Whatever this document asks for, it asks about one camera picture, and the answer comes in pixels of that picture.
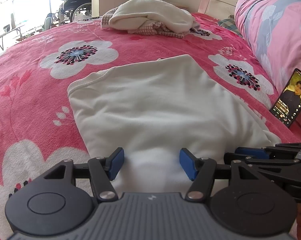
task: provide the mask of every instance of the dark shirt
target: dark shirt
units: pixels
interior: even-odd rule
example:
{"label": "dark shirt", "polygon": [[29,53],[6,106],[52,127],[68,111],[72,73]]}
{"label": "dark shirt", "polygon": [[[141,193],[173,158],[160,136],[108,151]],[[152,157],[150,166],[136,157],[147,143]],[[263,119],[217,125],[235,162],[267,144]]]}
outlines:
{"label": "dark shirt", "polygon": [[299,109],[301,99],[299,95],[295,94],[295,91],[285,90],[284,93],[280,96],[282,100],[288,106],[288,116],[291,117],[293,113],[296,112],[296,109]]}

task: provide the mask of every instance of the metal screw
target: metal screw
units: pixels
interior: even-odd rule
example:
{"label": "metal screw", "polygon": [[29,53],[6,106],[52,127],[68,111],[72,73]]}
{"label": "metal screw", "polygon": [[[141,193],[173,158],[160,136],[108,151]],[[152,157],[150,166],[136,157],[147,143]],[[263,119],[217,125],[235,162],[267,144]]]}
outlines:
{"label": "metal screw", "polygon": [[115,193],[112,191],[103,191],[102,193],[99,194],[99,197],[102,199],[112,199],[115,197]]}
{"label": "metal screw", "polygon": [[190,199],[201,199],[204,197],[204,194],[200,191],[191,191],[187,194]]}

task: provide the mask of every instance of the bed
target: bed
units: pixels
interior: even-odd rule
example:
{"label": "bed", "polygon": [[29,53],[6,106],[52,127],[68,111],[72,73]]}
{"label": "bed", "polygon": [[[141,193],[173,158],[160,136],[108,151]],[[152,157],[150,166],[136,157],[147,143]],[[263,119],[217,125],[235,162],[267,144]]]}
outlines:
{"label": "bed", "polygon": [[214,17],[193,16],[201,27],[183,39],[101,29],[97,17],[45,31],[0,56],[0,239],[11,234],[4,205],[12,194],[63,159],[89,159],[67,87],[92,72],[189,54],[283,143],[301,142],[296,122],[288,129],[269,112],[279,94],[247,42]]}

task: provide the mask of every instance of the table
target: table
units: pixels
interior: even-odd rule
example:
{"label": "table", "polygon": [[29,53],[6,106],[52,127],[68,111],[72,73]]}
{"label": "table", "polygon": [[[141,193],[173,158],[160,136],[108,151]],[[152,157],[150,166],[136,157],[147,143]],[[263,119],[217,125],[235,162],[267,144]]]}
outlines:
{"label": "table", "polygon": [[5,35],[7,35],[8,33],[11,33],[11,32],[13,32],[13,31],[17,31],[17,33],[19,32],[19,34],[20,34],[20,40],[21,40],[21,41],[23,40],[23,35],[21,34],[21,30],[20,30],[20,28],[23,27],[23,26],[24,26],[24,24],[23,24],[23,25],[18,25],[18,26],[16,26],[15,28],[13,28],[12,30],[10,30],[10,31],[8,31],[8,32],[3,33],[2,35],[0,35],[0,39],[2,39],[2,44],[0,45],[0,48],[1,48],[2,50],[4,50],[4,40],[3,40],[3,37],[4,37]]}

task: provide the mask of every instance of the blue gripper pad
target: blue gripper pad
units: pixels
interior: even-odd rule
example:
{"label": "blue gripper pad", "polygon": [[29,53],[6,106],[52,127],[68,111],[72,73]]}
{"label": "blue gripper pad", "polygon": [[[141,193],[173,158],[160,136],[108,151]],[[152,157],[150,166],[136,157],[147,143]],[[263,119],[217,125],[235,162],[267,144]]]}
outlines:
{"label": "blue gripper pad", "polygon": [[256,159],[269,159],[269,155],[265,152],[265,150],[258,148],[238,147],[235,150],[235,154],[251,155]]}
{"label": "blue gripper pad", "polygon": [[179,163],[191,181],[194,181],[198,174],[198,170],[196,170],[195,167],[195,160],[197,160],[197,158],[189,150],[186,148],[180,150]]}
{"label": "blue gripper pad", "polygon": [[108,178],[109,180],[114,180],[124,163],[123,148],[118,148],[110,157],[108,157],[108,160],[110,160]]}

